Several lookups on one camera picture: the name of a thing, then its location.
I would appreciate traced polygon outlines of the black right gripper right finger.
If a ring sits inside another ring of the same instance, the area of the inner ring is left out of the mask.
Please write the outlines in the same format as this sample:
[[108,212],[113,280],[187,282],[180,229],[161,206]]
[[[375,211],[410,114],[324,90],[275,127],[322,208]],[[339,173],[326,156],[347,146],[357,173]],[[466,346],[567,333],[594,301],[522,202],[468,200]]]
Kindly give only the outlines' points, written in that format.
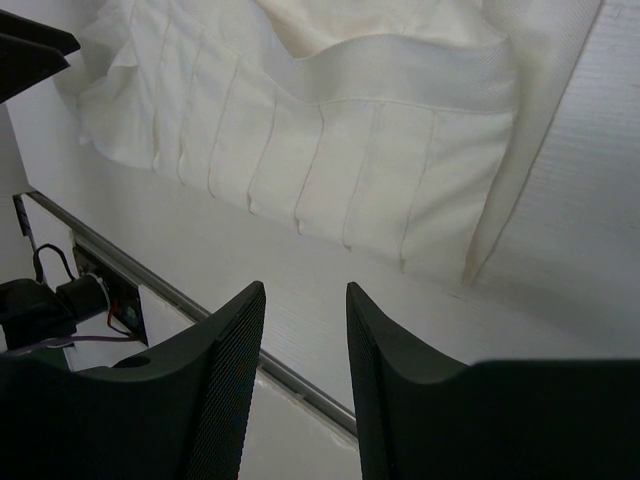
[[366,479],[635,479],[639,363],[461,363],[356,283],[347,342]]

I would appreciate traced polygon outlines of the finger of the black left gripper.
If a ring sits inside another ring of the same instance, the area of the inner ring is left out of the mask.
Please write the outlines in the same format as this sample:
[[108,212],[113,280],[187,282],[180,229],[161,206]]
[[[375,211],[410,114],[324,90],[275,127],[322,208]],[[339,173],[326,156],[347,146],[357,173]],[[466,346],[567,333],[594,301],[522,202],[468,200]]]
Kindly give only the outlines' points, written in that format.
[[18,40],[51,47],[61,53],[73,53],[80,44],[73,34],[8,11],[1,11],[1,33]]
[[69,67],[55,49],[30,44],[1,47],[1,102],[33,87]]

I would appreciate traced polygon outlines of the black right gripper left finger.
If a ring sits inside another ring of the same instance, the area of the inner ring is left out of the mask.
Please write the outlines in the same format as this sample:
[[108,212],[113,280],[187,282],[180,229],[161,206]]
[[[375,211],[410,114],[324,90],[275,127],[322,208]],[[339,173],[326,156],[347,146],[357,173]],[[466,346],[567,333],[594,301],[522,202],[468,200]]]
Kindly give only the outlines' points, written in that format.
[[218,311],[111,367],[1,359],[5,479],[234,479],[265,315],[253,282]]

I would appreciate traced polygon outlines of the white pleated skirt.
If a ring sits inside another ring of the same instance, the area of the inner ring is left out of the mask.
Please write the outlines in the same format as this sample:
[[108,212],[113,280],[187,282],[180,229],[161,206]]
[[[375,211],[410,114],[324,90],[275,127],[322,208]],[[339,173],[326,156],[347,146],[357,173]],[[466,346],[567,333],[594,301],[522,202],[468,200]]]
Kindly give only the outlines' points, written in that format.
[[81,138],[298,233],[471,282],[596,1],[109,1]]

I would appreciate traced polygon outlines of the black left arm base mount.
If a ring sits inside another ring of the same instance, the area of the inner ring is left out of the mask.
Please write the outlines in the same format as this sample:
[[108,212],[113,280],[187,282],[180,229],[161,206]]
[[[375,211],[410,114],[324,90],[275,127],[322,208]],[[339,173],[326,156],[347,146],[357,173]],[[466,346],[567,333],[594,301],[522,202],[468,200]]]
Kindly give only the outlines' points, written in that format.
[[[47,283],[44,250],[58,255],[66,283],[55,288]],[[81,342],[149,345],[140,284],[111,270],[81,246],[74,247],[73,254],[79,267],[76,274],[61,248],[51,243],[39,246],[32,255],[35,277],[1,285],[5,355],[29,355]]]

